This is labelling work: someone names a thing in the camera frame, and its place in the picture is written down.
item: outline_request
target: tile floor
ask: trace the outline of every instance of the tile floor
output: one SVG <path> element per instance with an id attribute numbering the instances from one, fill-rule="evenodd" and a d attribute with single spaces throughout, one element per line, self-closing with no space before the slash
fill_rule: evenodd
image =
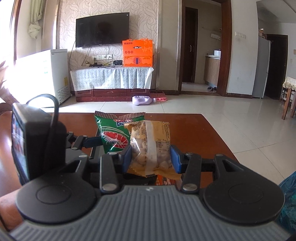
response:
<path id="1" fill-rule="evenodd" d="M 189 82 L 182 83 L 182 91 L 207 92 L 208 87 L 209 87 L 208 85 L 200 84 L 200 83 L 189 83 Z"/>
<path id="2" fill-rule="evenodd" d="M 133 106 L 131 102 L 76 103 L 71 97 L 60 112 L 201 113 L 239 162 L 279 184 L 296 170 L 296 118 L 281 119 L 283 104 L 271 99 L 219 96 L 167 96 L 167 102 Z"/>

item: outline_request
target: green curtain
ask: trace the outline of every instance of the green curtain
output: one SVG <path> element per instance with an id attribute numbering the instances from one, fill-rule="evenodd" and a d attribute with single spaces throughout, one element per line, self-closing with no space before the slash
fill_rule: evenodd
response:
<path id="1" fill-rule="evenodd" d="M 42 18 L 43 4 L 44 0 L 32 0 L 31 24 L 28 33 L 33 39 L 37 39 L 37 35 L 41 29 L 38 21 Z"/>

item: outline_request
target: purple detergent bottle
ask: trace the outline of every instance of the purple detergent bottle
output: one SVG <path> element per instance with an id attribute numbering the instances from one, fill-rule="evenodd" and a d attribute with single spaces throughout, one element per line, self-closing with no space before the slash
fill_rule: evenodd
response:
<path id="1" fill-rule="evenodd" d="M 150 104 L 151 102 L 155 103 L 156 98 L 151 99 L 149 96 L 133 96 L 132 98 L 134 105 L 140 105 L 140 104 Z"/>

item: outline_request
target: brown snack package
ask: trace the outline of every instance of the brown snack package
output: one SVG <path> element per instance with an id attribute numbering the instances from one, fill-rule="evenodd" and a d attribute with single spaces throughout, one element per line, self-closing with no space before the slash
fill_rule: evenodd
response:
<path id="1" fill-rule="evenodd" d="M 131 134 L 132 163 L 128 173 L 142 177 L 162 175 L 180 180 L 170 160 L 170 129 L 168 122 L 142 120 L 126 123 Z"/>

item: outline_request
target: box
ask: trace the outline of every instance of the box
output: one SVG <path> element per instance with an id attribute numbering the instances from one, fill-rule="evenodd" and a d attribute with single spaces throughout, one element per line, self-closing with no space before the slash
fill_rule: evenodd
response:
<path id="1" fill-rule="evenodd" d="M 125 67 L 152 67 L 153 56 L 124 56 Z"/>
<path id="2" fill-rule="evenodd" d="M 153 42 L 151 39 L 124 40 L 123 61 L 124 66 L 153 66 Z"/>

